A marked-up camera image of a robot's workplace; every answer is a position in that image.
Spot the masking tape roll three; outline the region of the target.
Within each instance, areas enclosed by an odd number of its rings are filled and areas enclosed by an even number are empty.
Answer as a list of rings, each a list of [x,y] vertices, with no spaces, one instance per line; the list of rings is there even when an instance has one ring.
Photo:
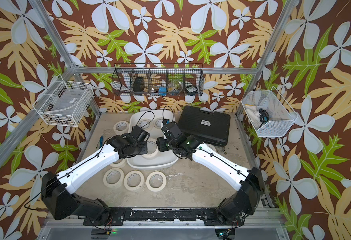
[[[127,164],[127,159],[122,159],[110,164],[110,166],[112,168],[123,168],[126,164]]]

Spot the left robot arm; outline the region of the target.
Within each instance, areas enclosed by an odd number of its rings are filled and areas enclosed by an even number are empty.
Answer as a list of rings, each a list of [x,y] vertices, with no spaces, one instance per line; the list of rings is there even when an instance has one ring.
[[[115,135],[105,140],[102,147],[75,166],[57,174],[43,176],[41,199],[55,220],[69,216],[85,217],[101,225],[109,222],[111,209],[100,199],[89,199],[76,194],[87,180],[108,165],[148,152],[150,133],[134,126],[130,133]]]

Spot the masking tape roll ten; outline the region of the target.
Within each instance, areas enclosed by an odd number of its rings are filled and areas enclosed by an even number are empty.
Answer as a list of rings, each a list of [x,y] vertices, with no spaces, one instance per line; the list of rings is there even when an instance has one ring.
[[[146,179],[146,186],[152,192],[160,192],[167,185],[167,177],[159,171],[152,172]]]

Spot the masking tape roll six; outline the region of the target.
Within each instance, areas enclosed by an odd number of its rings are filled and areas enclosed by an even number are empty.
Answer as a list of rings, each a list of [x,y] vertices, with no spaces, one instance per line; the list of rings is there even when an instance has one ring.
[[[148,139],[147,140],[147,153],[143,155],[145,159],[153,159],[157,156],[159,152],[157,143],[155,139]]]

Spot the masking tape roll five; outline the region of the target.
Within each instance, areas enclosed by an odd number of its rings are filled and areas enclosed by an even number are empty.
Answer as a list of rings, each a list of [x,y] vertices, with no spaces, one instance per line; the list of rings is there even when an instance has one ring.
[[[156,128],[156,129],[161,129],[162,127],[163,127],[163,118],[157,118],[157,119],[155,119],[155,121],[154,121],[154,127]]]

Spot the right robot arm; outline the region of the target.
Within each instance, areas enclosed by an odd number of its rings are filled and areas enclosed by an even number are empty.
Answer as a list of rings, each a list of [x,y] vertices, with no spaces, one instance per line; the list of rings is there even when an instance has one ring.
[[[158,140],[160,151],[172,151],[180,159],[207,167],[236,191],[222,200],[215,210],[215,217],[210,220],[222,225],[232,222],[238,227],[243,225],[244,220],[254,214],[263,192],[260,170],[256,167],[250,170],[231,162],[195,136],[186,136],[177,123],[169,119],[162,121],[161,130],[164,136]]]

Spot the masking tape roll nine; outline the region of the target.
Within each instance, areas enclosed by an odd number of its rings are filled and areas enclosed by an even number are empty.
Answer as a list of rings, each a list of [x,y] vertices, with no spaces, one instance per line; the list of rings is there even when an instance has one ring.
[[[137,192],[143,188],[145,177],[140,171],[131,171],[124,178],[124,187],[130,192]]]

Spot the masking tape roll eight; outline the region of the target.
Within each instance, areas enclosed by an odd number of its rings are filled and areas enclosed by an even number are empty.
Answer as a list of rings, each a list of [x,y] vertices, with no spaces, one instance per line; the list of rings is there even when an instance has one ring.
[[[112,168],[104,174],[103,183],[107,188],[117,189],[123,185],[124,178],[125,174],[120,168]]]

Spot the masking tape roll two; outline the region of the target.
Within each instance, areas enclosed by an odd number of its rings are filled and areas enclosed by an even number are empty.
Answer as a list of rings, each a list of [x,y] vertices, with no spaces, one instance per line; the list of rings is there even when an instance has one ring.
[[[122,135],[128,132],[129,130],[129,122],[127,121],[119,121],[114,124],[113,130],[116,135]]]

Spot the masking tape roll seven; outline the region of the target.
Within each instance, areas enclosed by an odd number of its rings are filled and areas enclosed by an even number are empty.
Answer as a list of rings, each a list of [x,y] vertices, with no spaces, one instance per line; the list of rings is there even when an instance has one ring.
[[[216,148],[215,146],[211,145],[211,144],[206,144],[208,146],[209,149],[211,149],[212,151],[216,152]]]

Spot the white plastic storage box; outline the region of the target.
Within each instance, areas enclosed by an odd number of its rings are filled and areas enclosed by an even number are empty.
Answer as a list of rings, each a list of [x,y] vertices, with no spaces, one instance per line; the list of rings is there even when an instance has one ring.
[[[134,126],[138,125],[138,122],[140,120],[149,119],[152,120],[152,124],[151,127],[145,131],[150,133],[149,139],[157,140],[157,138],[163,137],[164,135],[161,129],[156,129],[154,127],[155,119],[163,118],[172,120],[173,116],[173,112],[169,110],[148,110],[144,112],[135,113],[130,118],[129,132],[132,131],[132,128]],[[127,162],[129,166],[138,170],[160,170],[171,167],[177,162],[177,160],[178,157],[176,157],[172,153],[172,151],[167,151],[158,152],[157,156],[153,159],[148,160],[143,158],[143,155],[139,155],[132,158],[128,158]]]

